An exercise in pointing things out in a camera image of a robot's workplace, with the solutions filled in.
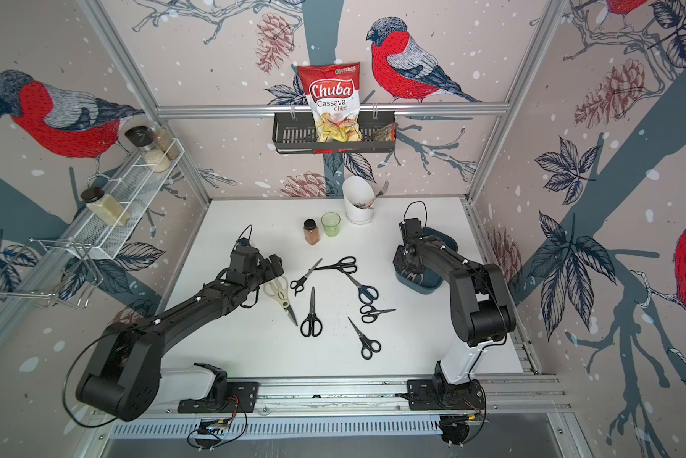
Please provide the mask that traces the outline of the cream kitchen shears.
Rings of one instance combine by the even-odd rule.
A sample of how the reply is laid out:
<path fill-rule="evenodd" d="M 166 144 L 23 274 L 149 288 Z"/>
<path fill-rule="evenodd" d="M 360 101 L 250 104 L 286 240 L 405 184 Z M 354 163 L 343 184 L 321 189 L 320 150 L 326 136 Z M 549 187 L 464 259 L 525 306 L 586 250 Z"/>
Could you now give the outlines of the cream kitchen shears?
<path fill-rule="evenodd" d="M 274 299 L 285 310 L 287 318 L 298 326 L 295 313 L 291 307 L 291 300 L 289 299 L 289 281 L 285 276 L 280 276 L 273 281 L 263 284 L 263 291 L 265 294 Z"/>

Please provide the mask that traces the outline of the small black scissors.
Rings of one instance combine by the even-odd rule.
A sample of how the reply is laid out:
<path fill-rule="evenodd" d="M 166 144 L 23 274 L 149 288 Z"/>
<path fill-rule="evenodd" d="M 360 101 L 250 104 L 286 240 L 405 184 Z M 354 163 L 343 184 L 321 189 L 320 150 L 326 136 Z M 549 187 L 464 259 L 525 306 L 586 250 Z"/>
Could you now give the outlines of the small black scissors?
<path fill-rule="evenodd" d="M 308 271 L 299 279 L 291 281 L 289 283 L 289 288 L 294 292 L 294 295 L 297 296 L 299 293 L 305 290 L 305 283 L 310 278 L 312 273 L 315 271 L 315 269 L 320 265 L 320 263 L 323 261 L 323 259 L 319 259 L 308 269 Z"/>
<path fill-rule="evenodd" d="M 362 305 L 359 309 L 361 321 L 364 324 L 375 323 L 381 315 L 392 313 L 394 311 L 395 308 L 378 309 L 373 305 Z"/>

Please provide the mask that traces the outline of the blue handled scissors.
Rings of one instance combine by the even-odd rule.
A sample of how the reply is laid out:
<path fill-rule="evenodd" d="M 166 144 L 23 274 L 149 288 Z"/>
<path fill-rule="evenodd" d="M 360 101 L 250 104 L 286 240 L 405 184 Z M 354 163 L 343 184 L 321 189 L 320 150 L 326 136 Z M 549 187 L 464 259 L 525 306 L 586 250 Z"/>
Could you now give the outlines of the blue handled scissors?
<path fill-rule="evenodd" d="M 361 284 L 350 273 L 347 273 L 346 276 L 355 285 L 358 291 L 358 299 L 362 305 L 373 305 L 379 299 L 378 290 L 374 286 Z"/>

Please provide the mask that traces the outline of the black scissors wide handles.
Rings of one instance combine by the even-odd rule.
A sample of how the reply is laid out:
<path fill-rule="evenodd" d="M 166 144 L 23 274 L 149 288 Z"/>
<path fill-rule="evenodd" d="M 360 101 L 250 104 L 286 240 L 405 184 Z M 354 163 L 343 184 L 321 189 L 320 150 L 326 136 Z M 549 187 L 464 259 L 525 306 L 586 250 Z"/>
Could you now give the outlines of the black scissors wide handles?
<path fill-rule="evenodd" d="M 348 256 L 340 259 L 336 263 L 327 265 L 319 265 L 316 270 L 336 270 L 345 274 L 354 274 L 357 272 L 356 257 Z"/>

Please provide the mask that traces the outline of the large black scissors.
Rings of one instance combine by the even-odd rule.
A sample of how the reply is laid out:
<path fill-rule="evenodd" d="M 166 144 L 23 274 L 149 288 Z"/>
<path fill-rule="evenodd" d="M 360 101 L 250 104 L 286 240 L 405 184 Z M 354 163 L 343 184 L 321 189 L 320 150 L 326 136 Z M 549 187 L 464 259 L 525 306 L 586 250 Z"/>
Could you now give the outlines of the large black scissors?
<path fill-rule="evenodd" d="M 308 307 L 308 316 L 300 325 L 300 331 L 305 338 L 319 337 L 323 330 L 323 324 L 316 314 L 316 291 L 315 287 L 310 292 L 310 306 Z"/>

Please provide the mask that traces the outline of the black scissors front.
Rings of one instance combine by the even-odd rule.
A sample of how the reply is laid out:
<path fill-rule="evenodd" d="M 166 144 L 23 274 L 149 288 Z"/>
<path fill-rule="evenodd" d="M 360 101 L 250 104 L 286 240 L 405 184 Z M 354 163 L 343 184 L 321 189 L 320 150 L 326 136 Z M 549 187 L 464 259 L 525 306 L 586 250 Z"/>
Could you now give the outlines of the black scissors front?
<path fill-rule="evenodd" d="M 377 340 L 373 340 L 373 339 L 368 338 L 356 326 L 356 324 L 352 321 L 351 318 L 349 318 L 349 322 L 352 325 L 352 327 L 353 327 L 353 329 L 354 329 L 354 331 L 355 331 L 355 333 L 356 333 L 356 335 L 357 335 L 357 337 L 358 337 L 358 339 L 362 345 L 362 348 L 360 351 L 361 357 L 367 361 L 371 360 L 371 358 L 373 358 L 373 355 L 375 355 L 376 353 L 379 353 L 382 350 L 381 343 L 379 343 L 379 341 L 377 341 Z"/>

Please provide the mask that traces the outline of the pink handled scissors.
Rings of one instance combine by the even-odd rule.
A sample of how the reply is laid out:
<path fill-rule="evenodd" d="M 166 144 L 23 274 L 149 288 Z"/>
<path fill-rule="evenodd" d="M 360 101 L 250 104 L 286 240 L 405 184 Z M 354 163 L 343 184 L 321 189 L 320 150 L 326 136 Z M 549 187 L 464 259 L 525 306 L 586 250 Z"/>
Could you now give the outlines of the pink handled scissors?
<path fill-rule="evenodd" d="M 425 275 L 422 273 L 410 272 L 406 275 L 406 280 L 409 282 L 413 282 L 414 284 L 422 284 L 424 279 Z"/>

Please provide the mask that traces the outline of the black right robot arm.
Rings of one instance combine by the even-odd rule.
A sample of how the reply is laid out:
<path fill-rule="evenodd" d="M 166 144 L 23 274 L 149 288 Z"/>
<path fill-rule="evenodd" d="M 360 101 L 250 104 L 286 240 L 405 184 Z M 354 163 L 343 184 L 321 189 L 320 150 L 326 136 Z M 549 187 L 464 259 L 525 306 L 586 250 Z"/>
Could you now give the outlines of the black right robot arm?
<path fill-rule="evenodd" d="M 459 255 L 442 238 L 427 234 L 417 218 L 399 223 L 402 244 L 396 248 L 395 272 L 411 288 L 423 288 L 431 271 L 447 282 L 450 317 L 457 339 L 436 363 L 434 398 L 453 403 L 474 386 L 474 371 L 485 353 L 507 344 L 516 329 L 513 299 L 502 270 Z"/>

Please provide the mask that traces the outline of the brown spice jar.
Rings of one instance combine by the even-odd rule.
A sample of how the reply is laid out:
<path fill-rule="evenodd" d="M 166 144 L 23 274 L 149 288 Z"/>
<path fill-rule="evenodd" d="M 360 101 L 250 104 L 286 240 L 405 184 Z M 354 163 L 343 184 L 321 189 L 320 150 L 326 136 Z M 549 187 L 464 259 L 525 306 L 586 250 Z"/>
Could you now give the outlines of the brown spice jar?
<path fill-rule="evenodd" d="M 306 219 L 304 221 L 305 240 L 310 245 L 318 244 L 320 240 L 319 230 L 315 219 Z"/>

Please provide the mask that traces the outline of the white utensil holder cup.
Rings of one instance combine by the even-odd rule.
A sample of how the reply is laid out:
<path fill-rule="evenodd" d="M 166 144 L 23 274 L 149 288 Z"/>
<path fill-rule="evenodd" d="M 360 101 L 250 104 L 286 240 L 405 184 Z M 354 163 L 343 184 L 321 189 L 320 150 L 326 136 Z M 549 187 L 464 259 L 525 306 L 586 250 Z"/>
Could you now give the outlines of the white utensil holder cup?
<path fill-rule="evenodd" d="M 348 177 L 343 183 L 345 215 L 350 223 L 363 225 L 373 219 L 373 208 L 366 205 L 374 199 L 371 185 L 361 177 Z"/>

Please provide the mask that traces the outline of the green translucent cup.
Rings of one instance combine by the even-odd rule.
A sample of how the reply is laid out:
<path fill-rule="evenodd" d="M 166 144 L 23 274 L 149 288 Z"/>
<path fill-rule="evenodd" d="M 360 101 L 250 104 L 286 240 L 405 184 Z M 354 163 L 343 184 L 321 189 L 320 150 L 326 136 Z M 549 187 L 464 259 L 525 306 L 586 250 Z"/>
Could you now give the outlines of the green translucent cup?
<path fill-rule="evenodd" d="M 327 212 L 321 217 L 321 223 L 327 237 L 337 237 L 340 232 L 341 217 L 338 213 Z"/>

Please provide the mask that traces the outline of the clear glass jar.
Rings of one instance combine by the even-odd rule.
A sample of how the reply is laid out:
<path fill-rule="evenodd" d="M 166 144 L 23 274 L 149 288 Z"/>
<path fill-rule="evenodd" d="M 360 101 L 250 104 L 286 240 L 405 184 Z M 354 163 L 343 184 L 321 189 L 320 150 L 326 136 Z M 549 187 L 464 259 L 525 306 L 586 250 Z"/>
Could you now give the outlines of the clear glass jar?
<path fill-rule="evenodd" d="M 152 122 L 149 125 L 149 130 L 155 145 L 166 154 L 169 160 L 176 160 L 177 156 L 180 154 L 180 149 L 178 143 L 176 143 L 169 131 L 157 122 Z"/>

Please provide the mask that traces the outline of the red Chuba chips bag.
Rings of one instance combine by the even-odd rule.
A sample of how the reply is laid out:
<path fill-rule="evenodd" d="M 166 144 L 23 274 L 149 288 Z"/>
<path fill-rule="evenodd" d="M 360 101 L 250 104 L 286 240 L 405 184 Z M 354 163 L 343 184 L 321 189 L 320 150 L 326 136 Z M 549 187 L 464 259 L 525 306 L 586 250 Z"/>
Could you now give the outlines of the red Chuba chips bag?
<path fill-rule="evenodd" d="M 312 109 L 317 141 L 361 141 L 360 64 L 300 67 L 298 76 Z"/>

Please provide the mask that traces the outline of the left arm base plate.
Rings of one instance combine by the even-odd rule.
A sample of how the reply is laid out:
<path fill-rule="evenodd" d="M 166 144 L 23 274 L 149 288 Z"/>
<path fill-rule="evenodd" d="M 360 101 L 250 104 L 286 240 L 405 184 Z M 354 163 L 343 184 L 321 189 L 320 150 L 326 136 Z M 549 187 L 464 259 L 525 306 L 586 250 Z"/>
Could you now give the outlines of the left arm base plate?
<path fill-rule="evenodd" d="M 222 381 L 213 387 L 205 398 L 186 399 L 178 405 L 180 414 L 220 414 L 234 410 L 252 413 L 254 411 L 260 384 L 258 382 Z"/>

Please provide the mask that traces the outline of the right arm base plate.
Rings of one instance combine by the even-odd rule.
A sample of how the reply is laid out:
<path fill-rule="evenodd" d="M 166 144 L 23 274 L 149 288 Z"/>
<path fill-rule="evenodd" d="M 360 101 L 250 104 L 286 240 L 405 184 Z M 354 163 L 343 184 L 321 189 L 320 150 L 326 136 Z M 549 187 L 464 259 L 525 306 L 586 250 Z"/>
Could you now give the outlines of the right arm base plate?
<path fill-rule="evenodd" d="M 400 397 L 409 403 L 411 410 L 482 411 L 486 408 L 484 390 L 478 379 L 462 385 L 409 379 L 406 392 Z"/>

